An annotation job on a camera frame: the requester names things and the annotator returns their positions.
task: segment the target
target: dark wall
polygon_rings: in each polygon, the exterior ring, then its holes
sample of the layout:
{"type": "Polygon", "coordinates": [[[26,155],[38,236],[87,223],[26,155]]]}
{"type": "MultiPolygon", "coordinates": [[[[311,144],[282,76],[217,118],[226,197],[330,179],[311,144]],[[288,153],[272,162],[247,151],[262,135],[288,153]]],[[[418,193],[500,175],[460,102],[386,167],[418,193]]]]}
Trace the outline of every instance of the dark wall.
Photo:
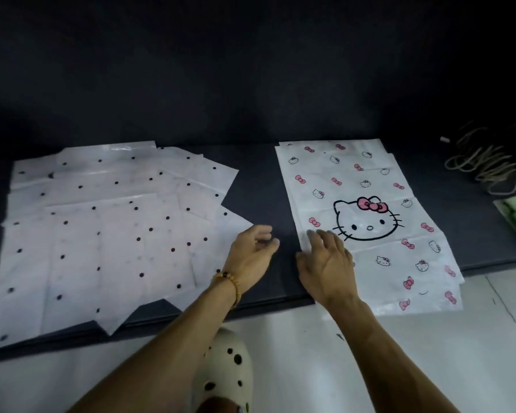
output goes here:
{"type": "Polygon", "coordinates": [[[510,111],[510,0],[0,0],[2,151],[436,137],[510,111]]]}

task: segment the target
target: pink bow print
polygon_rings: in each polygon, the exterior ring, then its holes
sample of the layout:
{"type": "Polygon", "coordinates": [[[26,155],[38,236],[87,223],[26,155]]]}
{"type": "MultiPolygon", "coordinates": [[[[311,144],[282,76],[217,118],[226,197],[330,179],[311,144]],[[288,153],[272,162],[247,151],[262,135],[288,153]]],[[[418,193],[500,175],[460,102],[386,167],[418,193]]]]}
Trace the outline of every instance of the pink bow print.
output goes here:
{"type": "Polygon", "coordinates": [[[426,223],[420,223],[420,227],[422,227],[423,229],[428,230],[430,233],[433,232],[433,227],[428,226],[426,223]]]}
{"type": "Polygon", "coordinates": [[[315,219],[315,217],[310,217],[309,222],[310,222],[312,225],[314,225],[315,227],[319,227],[319,226],[321,226],[321,223],[320,223],[320,222],[318,222],[318,221],[315,219]]]}
{"type": "Polygon", "coordinates": [[[447,273],[448,273],[450,276],[452,276],[452,277],[454,277],[454,276],[456,276],[456,275],[457,275],[457,274],[455,274],[455,273],[451,270],[451,268],[449,268],[449,266],[448,266],[448,265],[446,265],[446,266],[445,266],[445,272],[447,272],[447,273]]]}
{"type": "Polygon", "coordinates": [[[415,249],[415,245],[413,245],[412,243],[409,243],[409,241],[407,239],[402,240],[401,243],[403,243],[405,246],[407,246],[410,250],[415,249]]]}
{"type": "Polygon", "coordinates": [[[405,308],[411,304],[411,300],[410,299],[407,299],[406,301],[400,301],[399,302],[399,308],[401,310],[405,310],[405,308]]]}
{"type": "Polygon", "coordinates": [[[453,303],[454,305],[457,304],[457,299],[453,297],[453,293],[451,291],[446,291],[445,296],[449,299],[451,303],[453,303]]]}
{"type": "Polygon", "coordinates": [[[411,277],[407,277],[407,281],[404,281],[403,282],[403,286],[407,289],[407,290],[410,290],[411,289],[411,285],[415,284],[415,281],[413,281],[413,278],[411,277]]]}
{"type": "Polygon", "coordinates": [[[372,210],[377,213],[386,213],[388,211],[388,205],[385,202],[371,202],[365,197],[358,199],[358,207],[362,210],[372,210]]]}

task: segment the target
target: dark tabletop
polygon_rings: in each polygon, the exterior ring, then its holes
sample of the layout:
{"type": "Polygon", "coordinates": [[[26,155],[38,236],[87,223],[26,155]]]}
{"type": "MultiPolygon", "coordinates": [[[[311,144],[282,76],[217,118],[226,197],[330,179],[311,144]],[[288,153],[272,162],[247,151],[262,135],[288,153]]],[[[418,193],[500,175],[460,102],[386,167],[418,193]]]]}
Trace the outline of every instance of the dark tabletop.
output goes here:
{"type": "MultiPolygon", "coordinates": [[[[296,227],[274,144],[187,147],[213,161],[239,169],[223,206],[252,223],[270,224],[281,240],[263,279],[242,298],[228,319],[312,304],[298,280],[294,254],[300,250],[296,227]]],[[[447,145],[387,143],[415,196],[444,231],[464,276],[516,266],[516,234],[493,204],[493,197],[464,173],[447,171],[447,145]]],[[[0,161],[0,220],[11,162],[0,161]]],[[[122,340],[157,333],[179,310],[161,300],[141,306],[111,337],[95,322],[73,326],[0,349],[0,360],[42,351],[122,340]]]]}

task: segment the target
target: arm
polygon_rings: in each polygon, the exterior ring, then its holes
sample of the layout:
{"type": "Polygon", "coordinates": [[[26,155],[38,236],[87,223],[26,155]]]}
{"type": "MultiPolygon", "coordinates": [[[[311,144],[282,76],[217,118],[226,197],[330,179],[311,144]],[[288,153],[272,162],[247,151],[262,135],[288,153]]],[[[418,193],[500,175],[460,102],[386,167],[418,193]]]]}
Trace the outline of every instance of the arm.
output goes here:
{"type": "Polygon", "coordinates": [[[376,412],[458,413],[359,299],[351,254],[340,238],[322,230],[308,237],[311,257],[296,255],[300,280],[344,334],[376,412]]]}
{"type": "MultiPolygon", "coordinates": [[[[271,226],[255,225],[231,246],[223,272],[246,292],[266,272],[279,240],[271,226]]],[[[234,284],[215,278],[210,287],[163,332],[90,390],[70,413],[178,411],[185,402],[202,355],[235,302],[234,284]]]]}

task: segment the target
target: tiled floor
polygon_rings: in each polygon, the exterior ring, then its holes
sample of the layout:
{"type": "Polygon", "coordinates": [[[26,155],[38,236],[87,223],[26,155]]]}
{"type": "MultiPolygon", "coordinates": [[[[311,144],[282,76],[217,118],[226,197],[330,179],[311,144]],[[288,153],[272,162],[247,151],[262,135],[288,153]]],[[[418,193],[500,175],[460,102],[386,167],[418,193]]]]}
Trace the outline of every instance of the tiled floor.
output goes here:
{"type": "MultiPolygon", "coordinates": [[[[464,311],[381,323],[462,412],[516,412],[516,270],[468,278],[464,311]]],[[[319,306],[238,320],[255,365],[254,412],[373,412],[319,306]]],[[[0,363],[0,412],[59,412],[149,338],[0,363]]]]}

